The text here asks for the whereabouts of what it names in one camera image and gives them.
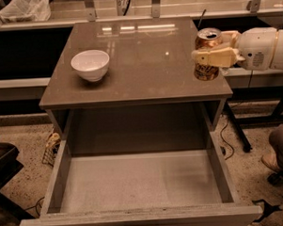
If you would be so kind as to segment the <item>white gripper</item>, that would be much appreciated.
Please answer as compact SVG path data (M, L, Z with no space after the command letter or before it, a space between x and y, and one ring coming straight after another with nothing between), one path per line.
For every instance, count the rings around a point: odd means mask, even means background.
M270 67L275 49L277 30L273 27L252 28L243 32L223 31L222 42L229 47L215 50L195 50L192 59L205 66L229 68L236 63L250 71Z

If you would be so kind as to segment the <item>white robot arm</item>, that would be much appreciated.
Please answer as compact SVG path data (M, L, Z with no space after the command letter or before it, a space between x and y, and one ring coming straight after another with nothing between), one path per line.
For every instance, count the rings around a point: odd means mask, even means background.
M258 27L241 33L204 28L197 32L192 59L204 72L234 65L249 71L283 71L283 29Z

